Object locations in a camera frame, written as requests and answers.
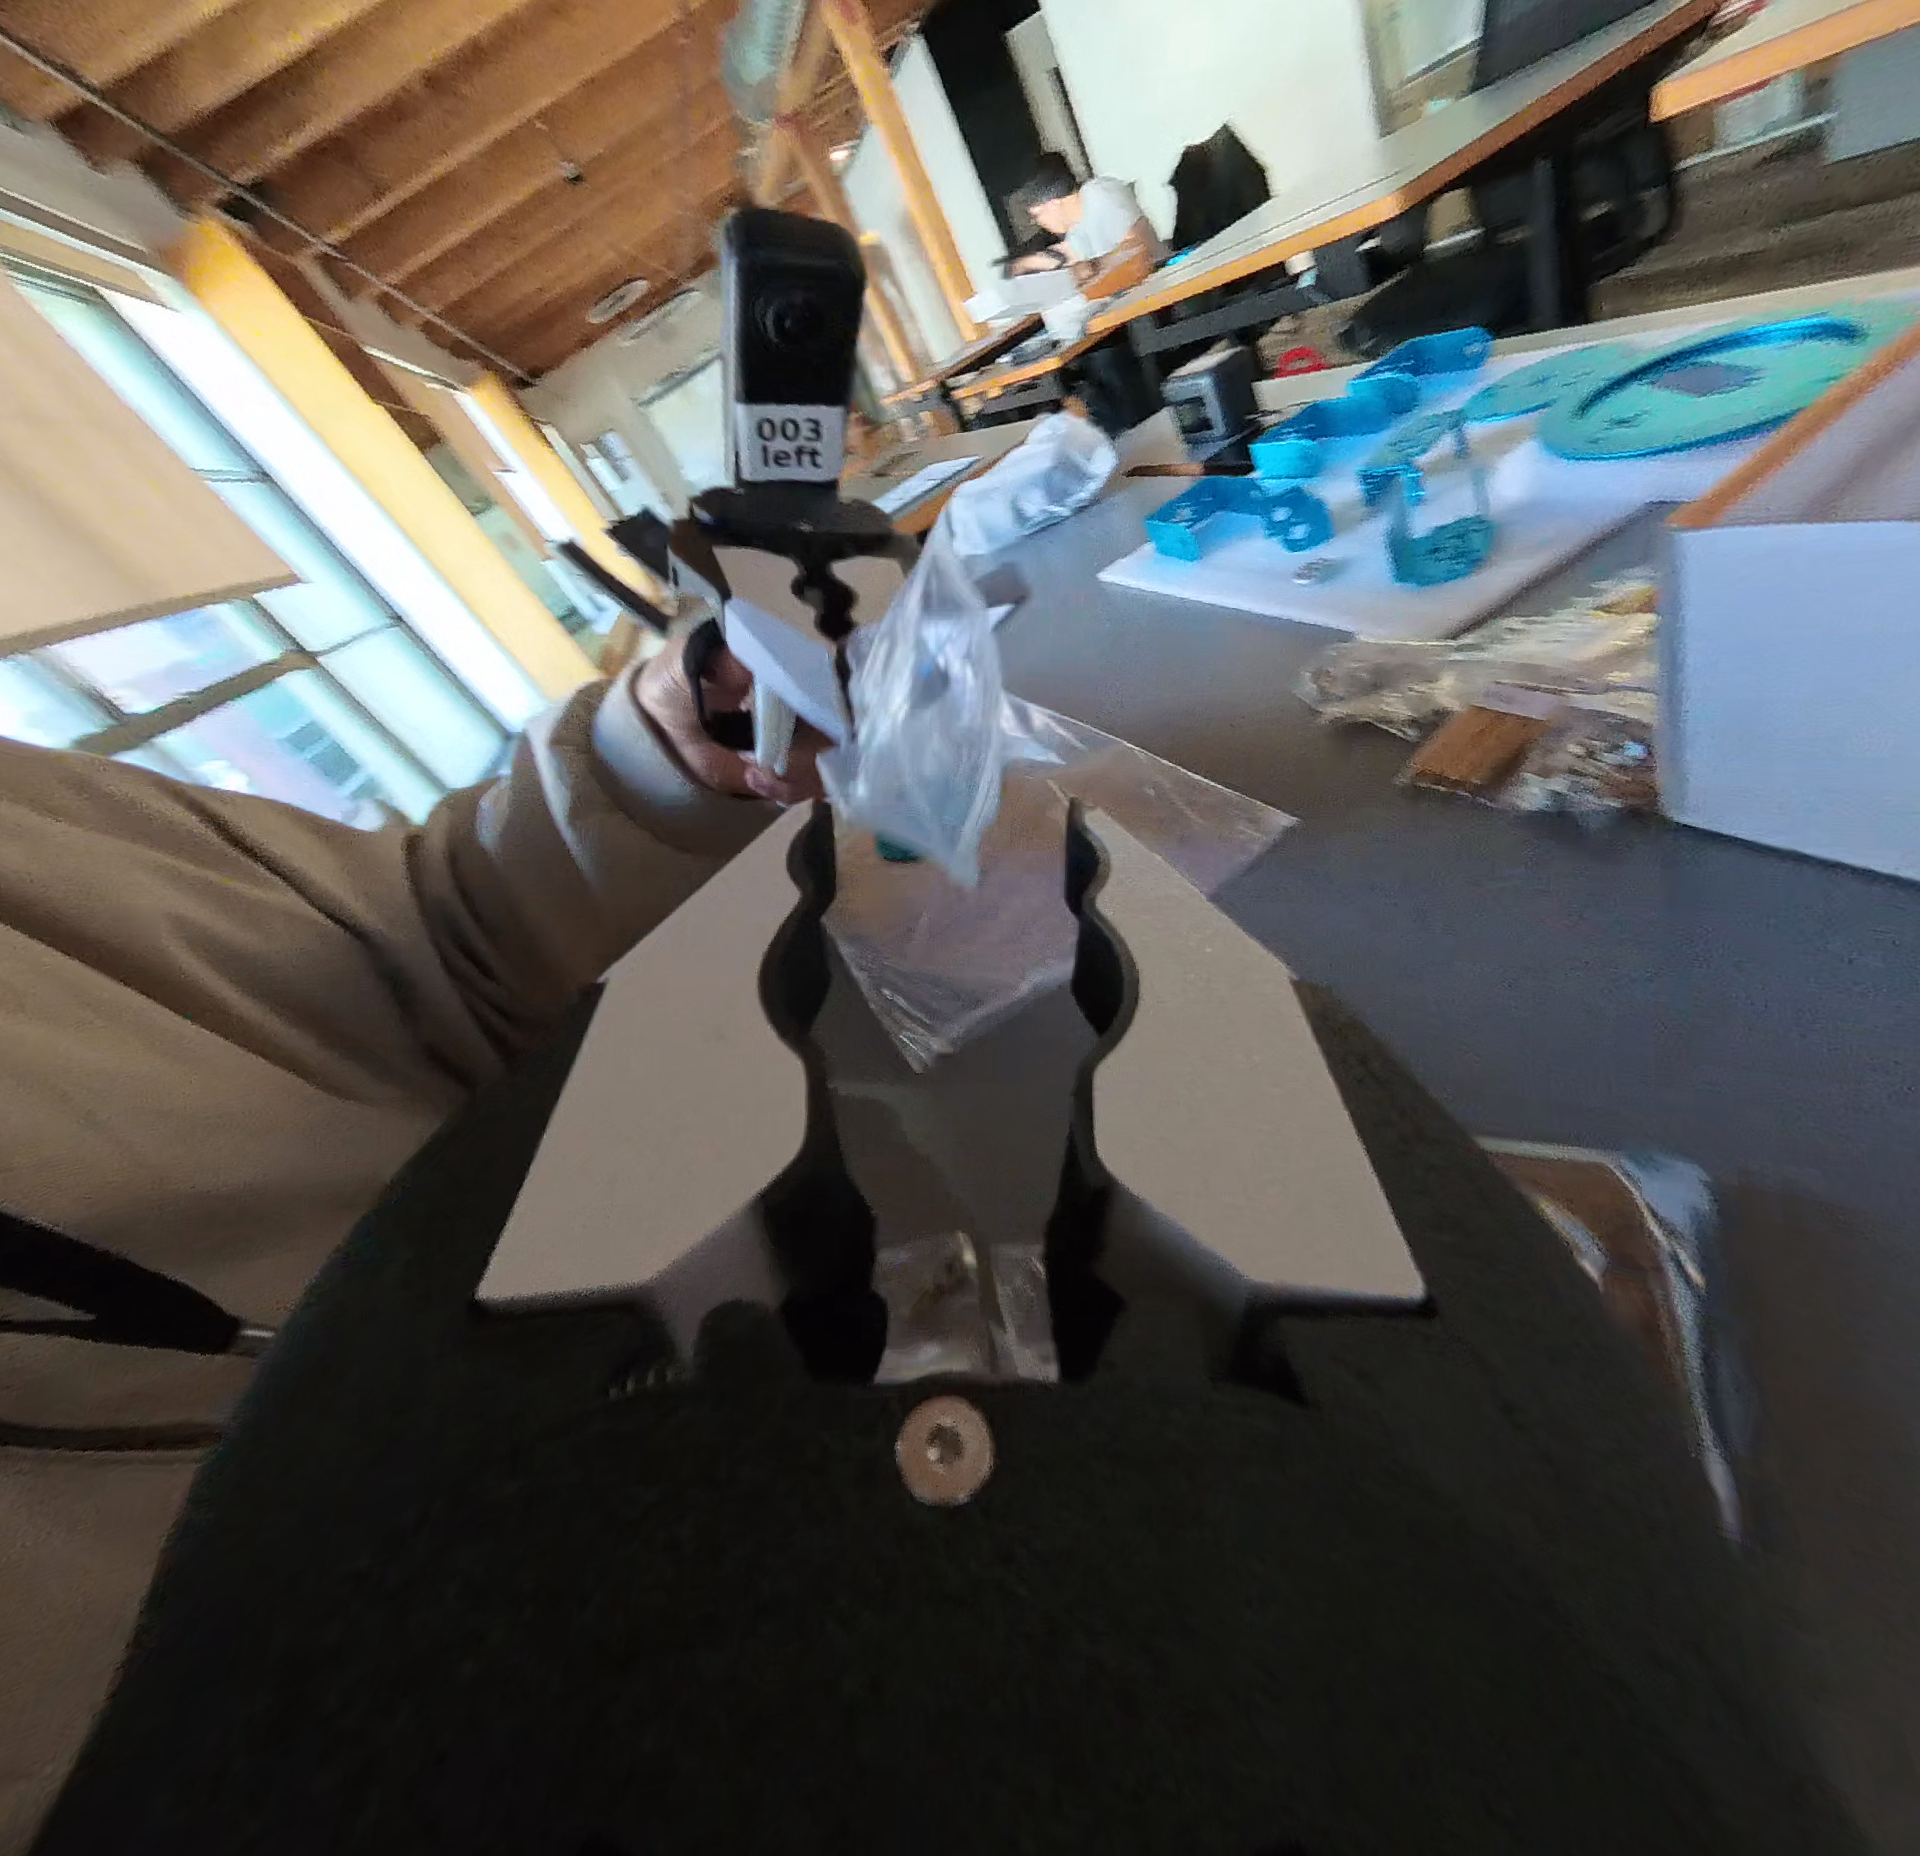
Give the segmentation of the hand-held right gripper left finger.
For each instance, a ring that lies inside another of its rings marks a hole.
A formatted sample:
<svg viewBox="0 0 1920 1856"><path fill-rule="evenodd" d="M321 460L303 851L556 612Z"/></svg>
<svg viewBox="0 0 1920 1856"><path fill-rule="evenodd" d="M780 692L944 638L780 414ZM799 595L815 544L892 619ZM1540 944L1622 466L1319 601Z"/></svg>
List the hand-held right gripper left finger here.
<svg viewBox="0 0 1920 1856"><path fill-rule="evenodd" d="M604 979L483 1310L631 1305L691 1349L715 1307L750 1304L818 1378L875 1376L876 1221L813 1035L836 869L828 807L786 811Z"/></svg>

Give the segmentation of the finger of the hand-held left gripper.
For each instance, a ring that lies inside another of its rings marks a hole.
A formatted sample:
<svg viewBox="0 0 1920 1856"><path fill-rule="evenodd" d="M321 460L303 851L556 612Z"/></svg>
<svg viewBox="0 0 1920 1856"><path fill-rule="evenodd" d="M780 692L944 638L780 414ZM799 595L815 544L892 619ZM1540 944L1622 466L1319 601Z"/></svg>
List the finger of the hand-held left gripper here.
<svg viewBox="0 0 1920 1856"><path fill-rule="evenodd" d="M842 646L828 634L826 592L785 547L747 547L709 533L668 536L675 590L707 601L709 616L750 678L750 749L791 749L802 726L828 746L851 740Z"/></svg>
<svg viewBox="0 0 1920 1856"><path fill-rule="evenodd" d="M828 642L846 642L882 622L915 572L922 544L891 533L853 547L836 547L813 566L813 625Z"/></svg>

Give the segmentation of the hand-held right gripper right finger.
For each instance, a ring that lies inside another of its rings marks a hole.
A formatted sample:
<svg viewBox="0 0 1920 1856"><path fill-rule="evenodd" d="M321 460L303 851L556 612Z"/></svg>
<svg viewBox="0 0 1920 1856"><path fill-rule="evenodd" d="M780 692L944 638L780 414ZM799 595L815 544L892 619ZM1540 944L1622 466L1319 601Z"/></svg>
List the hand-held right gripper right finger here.
<svg viewBox="0 0 1920 1856"><path fill-rule="evenodd" d="M1280 956L1115 815L1071 801L1070 994L1091 1044L1045 1221L1059 1374L1131 1323L1202 1376L1262 1363L1280 1317L1427 1314L1427 1276Z"/></svg>

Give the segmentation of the small labelled clear zip bag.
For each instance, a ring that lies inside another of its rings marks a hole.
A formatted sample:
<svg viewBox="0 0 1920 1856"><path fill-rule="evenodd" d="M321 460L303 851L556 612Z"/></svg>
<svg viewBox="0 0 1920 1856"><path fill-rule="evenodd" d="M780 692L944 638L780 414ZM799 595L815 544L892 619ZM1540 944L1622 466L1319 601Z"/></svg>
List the small labelled clear zip bag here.
<svg viewBox="0 0 1920 1856"><path fill-rule="evenodd" d="M947 524L854 634L848 713L848 740L820 761L828 808L971 888L1002 800L1006 686L991 609Z"/></svg>

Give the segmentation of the clear plastic bag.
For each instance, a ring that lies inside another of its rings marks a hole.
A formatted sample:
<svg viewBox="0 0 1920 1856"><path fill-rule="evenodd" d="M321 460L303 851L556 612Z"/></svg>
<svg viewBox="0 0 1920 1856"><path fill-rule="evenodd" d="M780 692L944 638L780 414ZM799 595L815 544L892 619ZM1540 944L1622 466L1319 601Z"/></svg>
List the clear plastic bag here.
<svg viewBox="0 0 1920 1856"><path fill-rule="evenodd" d="M875 1023L920 1075L1070 982L1071 801L1108 812L1203 895L1218 895L1295 821L1021 695L1006 699L1002 732L1010 764L971 886L836 827L828 935Z"/></svg>

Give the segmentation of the zip bag of brass standoffs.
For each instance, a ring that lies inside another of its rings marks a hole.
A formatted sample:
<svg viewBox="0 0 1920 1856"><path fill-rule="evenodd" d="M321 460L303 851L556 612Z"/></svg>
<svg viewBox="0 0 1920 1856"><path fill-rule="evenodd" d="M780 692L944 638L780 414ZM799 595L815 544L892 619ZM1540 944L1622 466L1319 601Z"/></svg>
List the zip bag of brass standoffs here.
<svg viewBox="0 0 1920 1856"><path fill-rule="evenodd" d="M1546 718L1465 706L1414 746L1399 787L1484 801L1496 797L1548 733Z"/></svg>

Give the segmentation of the orange and white box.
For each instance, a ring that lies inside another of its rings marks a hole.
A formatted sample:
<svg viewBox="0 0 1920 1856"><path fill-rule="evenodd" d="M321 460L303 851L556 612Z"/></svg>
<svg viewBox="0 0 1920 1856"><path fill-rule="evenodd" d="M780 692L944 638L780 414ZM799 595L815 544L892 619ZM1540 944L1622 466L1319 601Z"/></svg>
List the orange and white box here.
<svg viewBox="0 0 1920 1856"><path fill-rule="evenodd" d="M1917 330L1669 516L1676 823L1917 882Z"/></svg>

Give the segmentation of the person's left forearm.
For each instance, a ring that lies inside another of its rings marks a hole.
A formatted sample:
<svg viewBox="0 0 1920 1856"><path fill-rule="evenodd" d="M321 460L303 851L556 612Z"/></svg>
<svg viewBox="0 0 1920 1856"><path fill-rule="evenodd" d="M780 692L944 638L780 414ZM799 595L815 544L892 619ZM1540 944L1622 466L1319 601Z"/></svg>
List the person's left forearm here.
<svg viewBox="0 0 1920 1856"><path fill-rule="evenodd" d="M538 718L398 845L382 948L440 1095L543 1039L786 811L691 782L637 711L637 669Z"/></svg>

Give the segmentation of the grey office desk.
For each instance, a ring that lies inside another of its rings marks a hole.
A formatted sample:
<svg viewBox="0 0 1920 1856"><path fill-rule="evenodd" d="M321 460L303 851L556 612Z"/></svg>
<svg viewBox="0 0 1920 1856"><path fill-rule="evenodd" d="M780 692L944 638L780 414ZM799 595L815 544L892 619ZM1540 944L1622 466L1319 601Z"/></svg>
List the grey office desk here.
<svg viewBox="0 0 1920 1856"><path fill-rule="evenodd" d="M1187 258L1091 311L1084 339L1097 342L1185 301L1242 284L1298 253L1367 235L1438 193L1486 171L1508 149L1538 149L1561 119L1595 92L1648 83L1729 0L1655 0L1540 64L1466 92L1399 133L1367 144L1330 176L1287 188Z"/></svg>
<svg viewBox="0 0 1920 1856"><path fill-rule="evenodd" d="M1079 344L1054 338L1040 316L1024 313L980 335L938 369L938 395L963 408L1037 392L1076 355Z"/></svg>
<svg viewBox="0 0 1920 1856"><path fill-rule="evenodd" d="M1917 0L1777 0L1761 16L1663 76L1655 122L1713 108L1787 75L1832 64L1917 24Z"/></svg>

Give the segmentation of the person's left hand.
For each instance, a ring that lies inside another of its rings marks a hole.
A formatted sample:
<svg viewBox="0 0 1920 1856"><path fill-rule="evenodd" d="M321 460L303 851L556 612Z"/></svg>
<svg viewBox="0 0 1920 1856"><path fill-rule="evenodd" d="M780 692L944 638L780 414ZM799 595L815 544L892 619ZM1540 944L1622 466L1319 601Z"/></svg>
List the person's left hand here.
<svg viewBox="0 0 1920 1856"><path fill-rule="evenodd" d="M637 711L691 782L777 807L825 794L820 756L828 740L810 724L798 723L781 769L758 764L750 740L744 746L730 740L736 718L753 718L755 680L725 641L707 635L707 622L684 625L653 651L637 669L631 692Z"/></svg>

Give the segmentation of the white plastic bag bundle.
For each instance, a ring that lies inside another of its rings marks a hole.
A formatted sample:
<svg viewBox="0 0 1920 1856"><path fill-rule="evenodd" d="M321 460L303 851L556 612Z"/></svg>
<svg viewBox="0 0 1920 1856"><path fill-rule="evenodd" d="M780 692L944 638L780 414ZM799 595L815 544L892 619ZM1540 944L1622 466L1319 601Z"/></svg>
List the white plastic bag bundle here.
<svg viewBox="0 0 1920 1856"><path fill-rule="evenodd" d="M1115 440L1089 417L1054 411L959 485L937 533L959 557L997 555L1089 507L1115 472Z"/></svg>

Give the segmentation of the grey label printer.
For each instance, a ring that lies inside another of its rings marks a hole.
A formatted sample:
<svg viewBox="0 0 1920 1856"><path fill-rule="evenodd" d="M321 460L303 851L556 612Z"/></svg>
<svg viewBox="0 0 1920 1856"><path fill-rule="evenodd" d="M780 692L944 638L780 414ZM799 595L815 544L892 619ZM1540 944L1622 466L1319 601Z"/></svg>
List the grey label printer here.
<svg viewBox="0 0 1920 1856"><path fill-rule="evenodd" d="M1191 453L1216 453L1259 417L1256 354L1220 342L1164 374L1163 401Z"/></svg>

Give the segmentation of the silver foil bag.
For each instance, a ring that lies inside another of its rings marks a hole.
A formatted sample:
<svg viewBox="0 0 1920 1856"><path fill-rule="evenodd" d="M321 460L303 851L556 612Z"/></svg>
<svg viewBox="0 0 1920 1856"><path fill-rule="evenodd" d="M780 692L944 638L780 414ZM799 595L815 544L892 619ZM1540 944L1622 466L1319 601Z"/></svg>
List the silver foil bag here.
<svg viewBox="0 0 1920 1856"><path fill-rule="evenodd" d="M1719 1249L1710 1172L1669 1150L1483 1135L1480 1148L1548 1221L1674 1394L1719 1528L1747 1535L1751 1397Z"/></svg>

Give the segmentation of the black office chair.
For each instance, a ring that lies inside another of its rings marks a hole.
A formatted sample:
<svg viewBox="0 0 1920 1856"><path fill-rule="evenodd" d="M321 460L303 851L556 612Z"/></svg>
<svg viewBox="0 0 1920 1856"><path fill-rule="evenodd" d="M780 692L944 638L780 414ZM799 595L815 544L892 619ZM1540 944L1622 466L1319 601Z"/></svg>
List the black office chair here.
<svg viewBox="0 0 1920 1856"><path fill-rule="evenodd" d="M1169 176L1174 228L1164 235L1171 253L1187 253L1271 199L1265 165L1226 122L1188 144Z"/></svg>
<svg viewBox="0 0 1920 1856"><path fill-rule="evenodd" d="M1473 91L1629 20L1655 0L1484 0ZM1651 83L1633 72L1615 97L1595 92L1558 124L1559 197L1577 258L1602 282L1651 253L1676 226L1676 169L1666 131L1646 114ZM1508 146L1470 185L1480 243L1470 319L1498 335L1529 327L1530 165L1541 147Z"/></svg>

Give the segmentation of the large glass window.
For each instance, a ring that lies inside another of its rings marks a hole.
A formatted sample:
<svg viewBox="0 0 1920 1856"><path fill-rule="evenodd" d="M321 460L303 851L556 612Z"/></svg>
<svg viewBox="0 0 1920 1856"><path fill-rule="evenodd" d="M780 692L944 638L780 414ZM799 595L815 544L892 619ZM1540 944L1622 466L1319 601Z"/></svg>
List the large glass window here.
<svg viewBox="0 0 1920 1856"><path fill-rule="evenodd" d="M4 655L4 736L314 812L420 817L490 777L631 632L367 395L277 289L253 346L193 296L4 252L15 284L295 581Z"/></svg>

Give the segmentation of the zip bag of gold screws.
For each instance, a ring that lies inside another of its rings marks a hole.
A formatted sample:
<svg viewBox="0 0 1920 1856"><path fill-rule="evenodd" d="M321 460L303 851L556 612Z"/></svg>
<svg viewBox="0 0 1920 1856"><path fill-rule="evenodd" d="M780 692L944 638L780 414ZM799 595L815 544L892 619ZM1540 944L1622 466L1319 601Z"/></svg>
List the zip bag of gold screws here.
<svg viewBox="0 0 1920 1856"><path fill-rule="evenodd" d="M1498 788L1496 808L1588 827L1661 811L1655 692L1522 692L1517 703L1541 732Z"/></svg>

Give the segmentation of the white foam sheet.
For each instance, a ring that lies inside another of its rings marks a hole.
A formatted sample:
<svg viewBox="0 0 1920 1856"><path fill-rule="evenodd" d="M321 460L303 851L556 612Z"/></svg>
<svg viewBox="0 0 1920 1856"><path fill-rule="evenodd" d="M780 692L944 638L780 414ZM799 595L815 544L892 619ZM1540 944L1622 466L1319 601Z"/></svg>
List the white foam sheet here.
<svg viewBox="0 0 1920 1856"><path fill-rule="evenodd" d="M1854 303L1899 303L1915 308L1915 296ZM1682 327L1660 335L1606 342L1629 342L1640 355L1646 355L1715 327ZM1571 349L1561 346L1525 361L1503 365L1486 382ZM1548 453L1538 442L1540 414L1507 423L1466 427L1471 464L1488 476L1491 514L1498 524L1491 555L1466 578L1437 590L1411 590L1396 582L1387 569L1383 518L1367 514L1357 485L1357 467L1339 467L1328 481L1330 491L1323 494L1323 503L1330 507L1335 536L1322 547L1291 555L1259 534L1221 546L1191 564L1138 547L1106 566L1097 577L1108 590L1193 601L1364 641L1440 641L1486 620L1504 602L1579 558L1646 509L1705 494L1731 475L1758 446L1758 440L1769 433L1767 429L1741 442L1640 460L1571 461ZM1466 493L1471 464L1456 460L1448 448L1427 460L1427 502L1414 513L1416 530L1427 530L1471 507ZM1292 572L1308 558L1337 558L1342 572L1323 585L1301 585Z"/></svg>

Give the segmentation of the plain blue round plate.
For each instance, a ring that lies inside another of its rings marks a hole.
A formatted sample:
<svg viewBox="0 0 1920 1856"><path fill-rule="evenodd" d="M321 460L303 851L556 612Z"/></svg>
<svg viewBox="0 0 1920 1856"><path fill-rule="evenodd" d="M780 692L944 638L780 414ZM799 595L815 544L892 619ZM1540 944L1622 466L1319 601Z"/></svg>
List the plain blue round plate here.
<svg viewBox="0 0 1920 1856"><path fill-rule="evenodd" d="M1627 342L1595 342L1513 369L1476 389L1459 417L1466 427L1507 423L1577 401L1640 360Z"/></svg>

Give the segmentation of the beige roller blind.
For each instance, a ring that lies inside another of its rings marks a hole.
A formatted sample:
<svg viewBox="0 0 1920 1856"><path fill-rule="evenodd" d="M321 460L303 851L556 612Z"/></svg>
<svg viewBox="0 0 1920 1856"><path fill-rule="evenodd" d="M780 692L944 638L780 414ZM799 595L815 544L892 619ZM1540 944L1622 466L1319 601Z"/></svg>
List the beige roller blind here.
<svg viewBox="0 0 1920 1856"><path fill-rule="evenodd" d="M295 572L1 284L1 654L246 598Z"/></svg>

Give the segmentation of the silver ventilation duct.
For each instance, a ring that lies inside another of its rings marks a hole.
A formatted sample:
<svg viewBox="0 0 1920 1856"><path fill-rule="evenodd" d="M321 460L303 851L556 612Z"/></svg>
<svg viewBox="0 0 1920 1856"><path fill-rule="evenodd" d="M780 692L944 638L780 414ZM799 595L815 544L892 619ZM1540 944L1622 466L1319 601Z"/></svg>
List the silver ventilation duct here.
<svg viewBox="0 0 1920 1856"><path fill-rule="evenodd" d="M818 0L738 0L727 24L721 76L739 125L764 137L796 113L822 75Z"/></svg>

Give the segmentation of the long blue U bracket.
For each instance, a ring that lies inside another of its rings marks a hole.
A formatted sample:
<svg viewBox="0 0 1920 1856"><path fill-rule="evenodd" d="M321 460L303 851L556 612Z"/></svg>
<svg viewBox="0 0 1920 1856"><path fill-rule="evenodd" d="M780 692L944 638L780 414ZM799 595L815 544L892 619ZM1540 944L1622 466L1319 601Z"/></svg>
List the long blue U bracket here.
<svg viewBox="0 0 1920 1856"><path fill-rule="evenodd" d="M1191 564L1221 546L1262 536L1273 497L1276 491L1256 476L1191 476L1145 516L1148 547Z"/></svg>
<svg viewBox="0 0 1920 1856"><path fill-rule="evenodd" d="M1317 476L1348 443L1391 429L1414 403L1403 391L1357 382L1332 400L1308 401L1262 429L1247 446L1253 475L1274 483Z"/></svg>
<svg viewBox="0 0 1920 1856"><path fill-rule="evenodd" d="M1429 379L1465 378L1483 369L1494 344L1496 338L1484 327L1404 338L1357 370L1349 389L1370 386L1393 400L1399 408L1411 408Z"/></svg>

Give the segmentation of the small dark blue bracket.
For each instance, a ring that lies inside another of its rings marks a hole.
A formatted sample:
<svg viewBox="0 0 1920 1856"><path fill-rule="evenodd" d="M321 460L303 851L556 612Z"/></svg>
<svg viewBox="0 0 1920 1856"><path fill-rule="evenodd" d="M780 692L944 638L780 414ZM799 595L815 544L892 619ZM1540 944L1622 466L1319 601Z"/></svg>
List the small dark blue bracket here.
<svg viewBox="0 0 1920 1856"><path fill-rule="evenodd" d="M1411 590L1437 590L1483 568L1498 539L1488 476L1483 467L1476 464L1466 467L1471 507L1427 530L1414 528L1414 509L1425 491L1414 466L1387 472L1381 491L1387 569L1396 582Z"/></svg>
<svg viewBox="0 0 1920 1856"><path fill-rule="evenodd" d="M1427 460L1437 450L1473 461L1465 414L1460 408L1414 411L1399 429L1383 435L1357 467L1357 485L1374 514L1387 507L1418 507L1427 502Z"/></svg>

